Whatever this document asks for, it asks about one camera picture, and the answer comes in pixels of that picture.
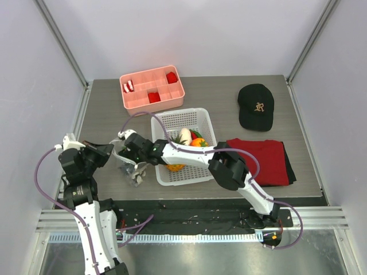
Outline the polka dot zip bag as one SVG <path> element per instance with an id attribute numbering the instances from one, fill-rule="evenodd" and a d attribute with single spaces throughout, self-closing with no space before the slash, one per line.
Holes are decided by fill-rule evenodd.
<path id="1" fill-rule="evenodd" d="M 139 186 L 146 176 L 148 163 L 140 160 L 137 153 L 125 147 L 124 141 L 119 138 L 113 139 L 110 144 L 114 146 L 112 155 L 116 159 L 118 168 L 121 170 L 126 180 L 132 186 Z"/>

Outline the white plastic basket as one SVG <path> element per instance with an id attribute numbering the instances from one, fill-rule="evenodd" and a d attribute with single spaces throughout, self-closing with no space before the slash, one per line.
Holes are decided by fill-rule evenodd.
<path id="1" fill-rule="evenodd" d="M 167 111 L 157 114 L 159 118 L 151 119 L 151 134 L 153 141 L 170 138 L 176 141 L 182 128 L 197 131 L 208 138 L 208 146 L 216 146 L 210 116 L 203 108 L 188 108 L 176 111 Z M 185 166 L 181 171 L 171 172 L 165 166 L 156 166 L 157 181 L 163 186 L 179 186 L 206 182 L 213 179 L 209 170 L 195 166 Z"/>

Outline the red fake tomato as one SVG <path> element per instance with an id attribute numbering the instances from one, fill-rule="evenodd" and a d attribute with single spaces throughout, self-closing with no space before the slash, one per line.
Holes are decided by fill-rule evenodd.
<path id="1" fill-rule="evenodd" d="M 198 137 L 196 139 L 193 139 L 190 143 L 190 146 L 193 147 L 207 147 L 208 143 L 204 138 Z"/>

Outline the red fake chili pepper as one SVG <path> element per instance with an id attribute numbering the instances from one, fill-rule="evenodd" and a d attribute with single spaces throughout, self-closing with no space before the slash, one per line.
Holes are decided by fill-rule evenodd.
<path id="1" fill-rule="evenodd" d="M 192 129 L 190 129 L 190 134 L 191 134 L 192 140 L 197 139 L 197 138 L 202 138 L 202 136 L 197 131 L 194 131 Z"/>

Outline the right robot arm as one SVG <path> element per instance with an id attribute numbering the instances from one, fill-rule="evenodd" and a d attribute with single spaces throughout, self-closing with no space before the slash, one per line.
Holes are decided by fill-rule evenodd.
<path id="1" fill-rule="evenodd" d="M 253 157 L 250 153 L 232 148 L 226 142 L 214 147 L 191 147 L 163 139 L 152 142 L 133 130 L 119 132 L 118 138 L 128 152 L 124 157 L 126 162 L 153 166 L 184 164 L 207 169 L 222 188 L 241 194 L 264 226 L 272 226 L 279 220 L 280 206 L 255 181 L 259 162 L 254 159 L 256 172 L 252 174 L 240 155 Z"/>

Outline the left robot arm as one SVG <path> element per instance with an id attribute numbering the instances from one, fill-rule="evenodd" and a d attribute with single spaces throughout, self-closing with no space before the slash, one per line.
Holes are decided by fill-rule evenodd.
<path id="1" fill-rule="evenodd" d="M 100 201 L 93 174 L 109 160 L 112 144 L 78 142 L 73 134 L 63 138 L 58 156 L 64 175 L 64 201 L 75 214 L 83 246 L 86 274 L 128 274 L 118 255 L 116 230 L 122 214 L 112 199 Z"/>

